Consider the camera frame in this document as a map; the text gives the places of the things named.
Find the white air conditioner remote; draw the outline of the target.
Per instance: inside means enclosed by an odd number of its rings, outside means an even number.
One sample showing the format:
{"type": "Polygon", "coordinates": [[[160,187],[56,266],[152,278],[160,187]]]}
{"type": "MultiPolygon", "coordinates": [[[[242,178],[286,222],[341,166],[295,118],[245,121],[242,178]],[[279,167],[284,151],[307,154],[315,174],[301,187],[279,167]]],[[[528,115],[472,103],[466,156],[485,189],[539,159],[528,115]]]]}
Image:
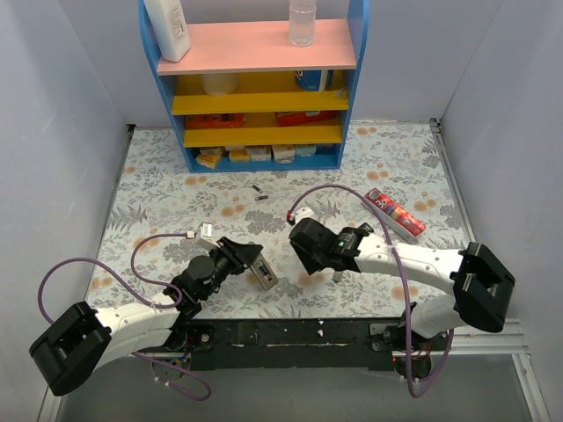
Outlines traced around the white air conditioner remote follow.
{"type": "Polygon", "coordinates": [[[265,291],[271,290],[278,284],[278,277],[262,254],[252,262],[250,270],[265,291]]]}

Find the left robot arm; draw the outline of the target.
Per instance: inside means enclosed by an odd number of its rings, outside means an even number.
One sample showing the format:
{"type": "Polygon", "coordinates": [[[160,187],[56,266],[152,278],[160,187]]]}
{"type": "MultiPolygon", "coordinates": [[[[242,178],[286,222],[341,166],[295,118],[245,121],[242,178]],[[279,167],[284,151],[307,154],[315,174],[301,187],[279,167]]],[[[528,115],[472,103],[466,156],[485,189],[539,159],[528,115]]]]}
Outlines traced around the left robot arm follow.
{"type": "Polygon", "coordinates": [[[202,302],[231,275],[250,270],[266,290],[278,282],[259,244],[239,244],[226,237],[215,241],[204,231],[184,237],[206,254],[191,259],[163,292],[150,299],[137,295],[135,302],[113,308],[94,309],[77,302],[49,320],[49,328],[29,353],[55,396],[77,389],[110,361],[156,346],[180,350],[187,331],[179,323],[197,315],[202,302]]]}

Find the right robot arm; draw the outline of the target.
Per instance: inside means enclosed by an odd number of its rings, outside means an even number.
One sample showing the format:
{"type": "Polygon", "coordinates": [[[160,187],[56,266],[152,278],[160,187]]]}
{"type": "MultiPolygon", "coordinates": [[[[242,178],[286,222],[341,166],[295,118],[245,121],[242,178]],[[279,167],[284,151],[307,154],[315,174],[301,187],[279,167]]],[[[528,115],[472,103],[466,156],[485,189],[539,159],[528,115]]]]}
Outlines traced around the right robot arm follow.
{"type": "Polygon", "coordinates": [[[441,290],[405,313],[398,338],[408,349],[465,325],[490,333],[504,328],[515,277],[484,244],[470,242],[461,251],[389,245],[367,223],[334,233],[312,218],[293,226],[289,242],[309,274],[326,268],[381,273],[441,290]]]}

